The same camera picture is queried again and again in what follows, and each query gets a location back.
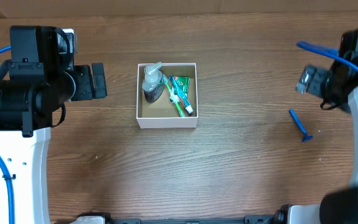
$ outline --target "white box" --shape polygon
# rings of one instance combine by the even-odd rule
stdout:
[[[198,120],[198,91],[197,69],[195,63],[163,63],[160,71],[169,77],[171,74],[178,77],[190,77],[188,100],[193,108],[193,116],[189,116],[180,104],[185,118],[181,118],[175,104],[169,100],[167,87],[160,98],[154,103],[148,103],[142,89],[144,67],[149,63],[137,65],[137,96],[136,120],[140,128],[196,128]]]

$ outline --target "soap dispenser bottle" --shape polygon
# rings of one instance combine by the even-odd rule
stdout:
[[[161,66],[162,63],[159,62],[153,65],[147,65],[144,68],[142,88],[146,101],[149,103],[153,103],[158,100],[164,91],[162,72],[159,70]]]

